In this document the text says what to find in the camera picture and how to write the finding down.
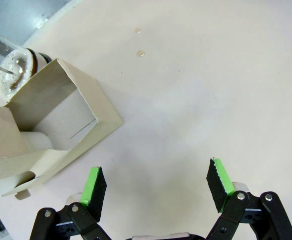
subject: water droplet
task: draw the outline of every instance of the water droplet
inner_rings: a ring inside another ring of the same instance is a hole
[[[142,57],[142,56],[144,56],[145,55],[145,52],[143,51],[143,50],[138,50],[137,51],[137,56],[138,57]]]

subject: open box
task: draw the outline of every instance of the open box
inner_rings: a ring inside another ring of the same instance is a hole
[[[122,124],[95,79],[52,61],[0,107],[0,196],[45,182]]]

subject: glass cup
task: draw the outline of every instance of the glass cup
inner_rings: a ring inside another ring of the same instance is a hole
[[[51,61],[45,54],[19,46],[0,35],[0,106]]]

